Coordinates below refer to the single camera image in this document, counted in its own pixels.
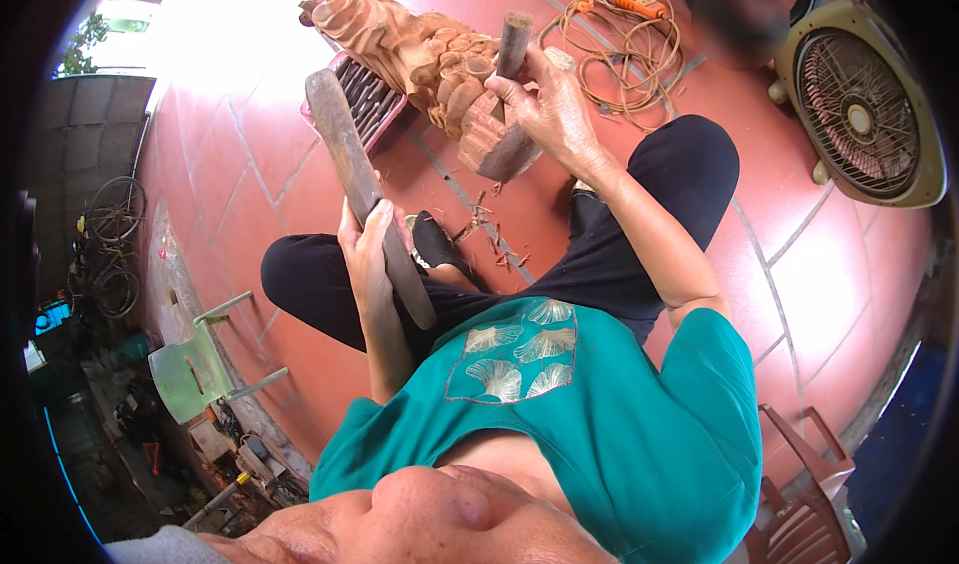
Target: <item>wood carving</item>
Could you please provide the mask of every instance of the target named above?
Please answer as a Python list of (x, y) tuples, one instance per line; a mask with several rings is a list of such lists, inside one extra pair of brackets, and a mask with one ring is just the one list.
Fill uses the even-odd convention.
[(496, 98), (483, 82), (496, 70), (499, 40), (440, 12), (411, 14), (393, 0), (306, 0), (300, 22), (316, 27), (347, 54), (460, 141), (460, 161), (506, 182), (541, 153), (511, 108), (506, 124), (489, 118)]

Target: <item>woman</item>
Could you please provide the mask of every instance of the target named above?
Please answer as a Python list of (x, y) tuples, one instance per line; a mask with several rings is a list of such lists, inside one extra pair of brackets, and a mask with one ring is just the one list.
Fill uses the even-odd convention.
[[(344, 204), (337, 237), (271, 246), (270, 300), (366, 350), (373, 399), (355, 400), (327, 444), (313, 502), (240, 539), (203, 536), (219, 555), (718, 562), (746, 533), (761, 470), (752, 359), (702, 251), (736, 186), (736, 150), (685, 116), (623, 169), (596, 141), (576, 80), (533, 45), (526, 64), (538, 96), (503, 78), (486, 86), (592, 188), (574, 192), (568, 253), (519, 294), (482, 294), (420, 216), (438, 314), (422, 331), (384, 272), (384, 233), (403, 220), (388, 200), (366, 230)], [(664, 307), (675, 337), (657, 372), (641, 344)]]

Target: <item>hand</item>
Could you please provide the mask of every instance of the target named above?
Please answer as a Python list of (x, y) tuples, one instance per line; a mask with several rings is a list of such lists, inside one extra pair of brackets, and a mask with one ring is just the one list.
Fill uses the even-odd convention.
[(366, 226), (360, 227), (349, 203), (343, 198), (337, 241), (343, 250), (353, 297), (361, 315), (375, 314), (383, 307), (392, 306), (393, 284), (387, 277), (383, 237), (387, 234), (390, 222), (396, 222), (404, 245), (412, 250), (414, 240), (405, 218), (406, 213), (400, 207), (383, 198), (366, 217)]
[(486, 88), (512, 107), (522, 130), (569, 173), (589, 178), (593, 169), (607, 166), (576, 78), (556, 68), (535, 43), (526, 48), (525, 65), (539, 85), (537, 94), (496, 76), (486, 79)]

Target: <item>shirt print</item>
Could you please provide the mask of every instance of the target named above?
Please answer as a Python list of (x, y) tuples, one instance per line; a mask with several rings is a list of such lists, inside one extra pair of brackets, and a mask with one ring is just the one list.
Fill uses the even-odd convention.
[(547, 299), (510, 321), (470, 329), (453, 342), (444, 399), (482, 405), (515, 404), (572, 383), (576, 317), (566, 302)]

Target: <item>black slipper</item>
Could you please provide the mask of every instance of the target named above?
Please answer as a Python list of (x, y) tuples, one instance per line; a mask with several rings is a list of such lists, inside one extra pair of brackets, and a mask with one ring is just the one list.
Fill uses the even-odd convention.
[(470, 274), (470, 268), (457, 254), (457, 249), (453, 245), (453, 240), (446, 234), (443, 227), (433, 218), (429, 212), (422, 210), (416, 215), (414, 222), (414, 246), (423, 259), (431, 267), (438, 267), (441, 264), (451, 264), (460, 269), (466, 278), (473, 284), (473, 275)]

